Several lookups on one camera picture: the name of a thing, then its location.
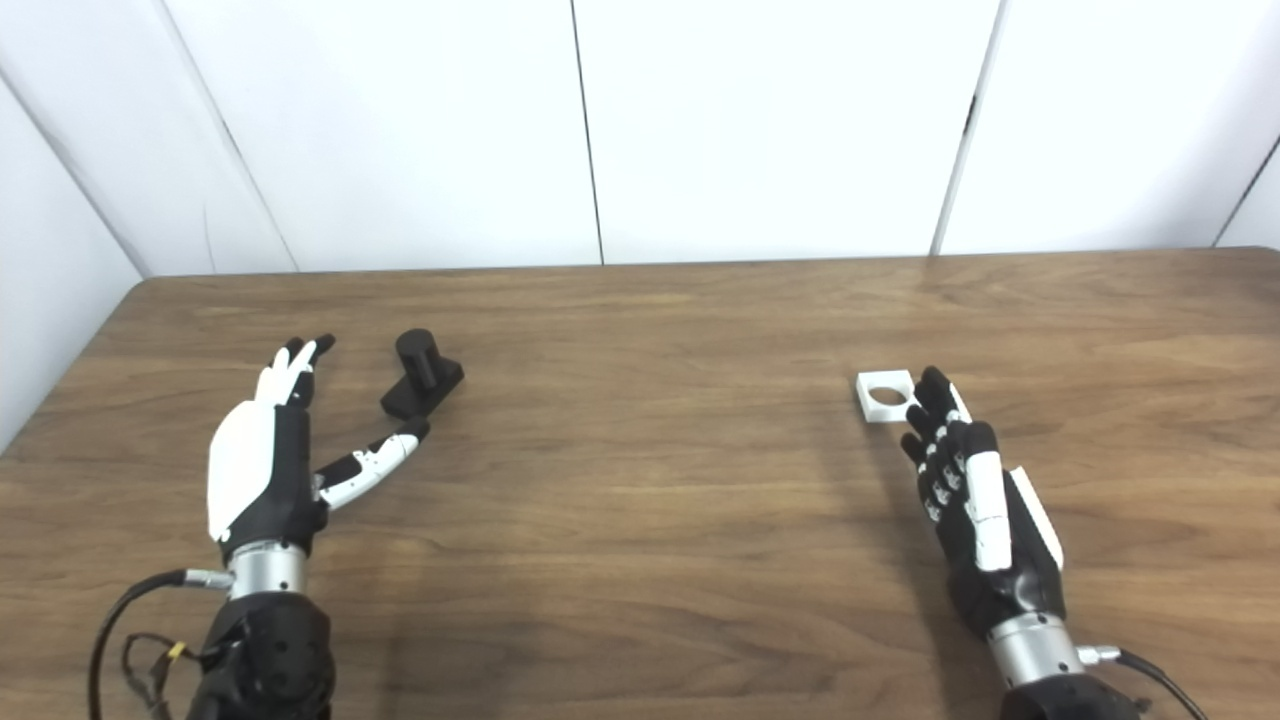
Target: black forearm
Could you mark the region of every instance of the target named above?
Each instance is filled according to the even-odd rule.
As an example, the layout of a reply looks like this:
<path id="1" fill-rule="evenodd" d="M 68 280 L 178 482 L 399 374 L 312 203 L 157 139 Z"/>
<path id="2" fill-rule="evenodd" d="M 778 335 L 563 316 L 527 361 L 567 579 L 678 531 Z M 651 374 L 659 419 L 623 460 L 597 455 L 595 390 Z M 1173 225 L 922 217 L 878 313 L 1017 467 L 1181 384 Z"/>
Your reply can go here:
<path id="1" fill-rule="evenodd" d="M 329 618 L 306 596 L 262 592 L 221 607 L 188 720 L 316 720 L 335 671 Z"/>
<path id="2" fill-rule="evenodd" d="M 1138 720 L 1138 708 L 1102 680 L 1073 673 L 1009 691 L 1000 720 Z"/>

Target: circular hole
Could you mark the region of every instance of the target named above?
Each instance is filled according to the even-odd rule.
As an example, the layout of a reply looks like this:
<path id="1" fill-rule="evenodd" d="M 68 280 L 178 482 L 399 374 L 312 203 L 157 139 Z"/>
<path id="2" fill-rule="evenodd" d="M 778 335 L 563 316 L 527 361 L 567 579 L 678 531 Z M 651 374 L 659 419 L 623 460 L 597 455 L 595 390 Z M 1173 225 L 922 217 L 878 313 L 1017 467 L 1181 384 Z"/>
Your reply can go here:
<path id="1" fill-rule="evenodd" d="M 902 405 L 906 402 L 906 397 L 891 387 L 873 387 L 870 396 L 872 400 L 882 405 Z"/>

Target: black object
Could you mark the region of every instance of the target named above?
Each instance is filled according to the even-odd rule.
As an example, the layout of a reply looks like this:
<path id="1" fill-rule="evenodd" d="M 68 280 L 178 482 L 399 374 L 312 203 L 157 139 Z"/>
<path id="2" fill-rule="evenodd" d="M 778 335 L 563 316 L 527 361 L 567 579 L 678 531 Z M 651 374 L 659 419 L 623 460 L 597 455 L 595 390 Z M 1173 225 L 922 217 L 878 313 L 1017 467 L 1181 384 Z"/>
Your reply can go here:
<path id="1" fill-rule="evenodd" d="M 383 396 L 383 410 L 401 420 L 425 418 L 462 382 L 462 365 L 440 355 L 435 337 L 422 329 L 396 338 L 404 377 Z"/>
<path id="2" fill-rule="evenodd" d="M 306 596 L 255 593 L 219 610 L 188 720 L 328 720 L 329 616 Z"/>
<path id="3" fill-rule="evenodd" d="M 1138 720 L 1138 707 L 1092 675 L 1056 675 L 1009 691 L 1000 720 Z"/>

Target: black cable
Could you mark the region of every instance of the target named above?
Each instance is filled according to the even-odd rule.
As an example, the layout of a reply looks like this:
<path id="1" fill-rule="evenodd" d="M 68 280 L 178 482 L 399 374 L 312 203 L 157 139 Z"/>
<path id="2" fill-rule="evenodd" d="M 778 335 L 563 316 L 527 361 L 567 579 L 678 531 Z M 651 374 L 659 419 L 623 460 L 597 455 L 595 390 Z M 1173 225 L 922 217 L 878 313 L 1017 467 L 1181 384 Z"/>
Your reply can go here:
<path id="1" fill-rule="evenodd" d="M 106 653 L 106 641 L 111 637 L 111 628 L 115 626 L 115 621 L 120 619 L 120 615 L 124 614 L 124 609 L 128 607 L 134 600 L 160 588 L 182 587 L 186 578 L 186 570 L 170 570 L 168 573 L 151 575 L 150 578 L 131 585 L 129 589 L 124 591 L 124 594 L 120 596 L 120 600 L 116 600 L 115 605 L 106 611 L 106 618 L 102 619 L 102 625 L 97 629 L 97 635 L 93 637 L 93 652 L 90 653 L 88 657 L 90 720 L 102 720 L 102 697 L 100 687 L 102 679 L 102 656 Z"/>
<path id="2" fill-rule="evenodd" d="M 164 652 L 151 664 L 151 670 L 147 673 L 151 678 L 151 687 L 138 678 L 138 674 L 133 670 L 133 664 L 131 662 L 133 646 L 138 641 L 151 641 L 154 643 L 164 646 Z M 120 673 L 124 674 L 124 682 L 133 691 L 133 694 L 138 696 L 146 705 L 147 715 L 152 720 L 172 720 L 169 715 L 169 701 L 164 697 L 164 688 L 169 680 L 169 671 L 173 665 L 182 657 L 184 660 L 192 660 L 198 662 L 200 656 L 192 652 L 186 643 L 159 635 L 155 633 L 133 633 L 124 638 L 124 647 L 120 650 Z"/>
<path id="3" fill-rule="evenodd" d="M 1120 648 L 1120 656 L 1115 659 L 1115 662 L 1117 665 L 1124 665 L 1125 667 L 1137 670 L 1143 675 L 1147 675 L 1152 680 L 1156 680 L 1161 685 L 1165 685 L 1165 689 L 1172 693 L 1172 696 L 1178 698 L 1178 702 L 1183 703 L 1183 707 L 1187 708 L 1187 712 L 1190 712 L 1192 717 L 1194 717 L 1196 720 L 1208 720 L 1208 715 L 1204 715 L 1204 711 L 1201 710 L 1199 706 L 1196 705 L 1196 702 L 1192 701 L 1192 698 L 1185 692 L 1183 692 L 1183 688 L 1179 688 L 1178 683 L 1170 679 L 1169 675 L 1166 675 L 1165 671 L 1161 670 L 1160 666 L 1156 665 L 1155 662 L 1143 659 L 1140 655 L 1134 655 L 1124 648 Z"/>

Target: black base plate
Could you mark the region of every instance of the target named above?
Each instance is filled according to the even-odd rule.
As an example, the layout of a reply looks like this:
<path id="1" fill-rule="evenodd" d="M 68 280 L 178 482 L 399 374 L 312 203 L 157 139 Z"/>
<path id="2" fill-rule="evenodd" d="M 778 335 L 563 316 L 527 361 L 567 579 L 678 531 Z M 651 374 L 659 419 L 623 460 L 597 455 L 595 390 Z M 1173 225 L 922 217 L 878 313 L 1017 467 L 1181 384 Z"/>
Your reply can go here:
<path id="1" fill-rule="evenodd" d="M 453 388 L 458 387 L 458 383 L 462 382 L 462 365 L 448 357 L 440 357 L 435 378 L 438 380 L 436 386 L 429 389 L 426 395 L 419 397 L 413 392 L 413 386 L 408 382 L 408 375 L 402 377 L 383 396 L 383 410 L 392 418 L 399 418 L 401 420 L 430 415 L 445 396 L 453 392 Z"/>

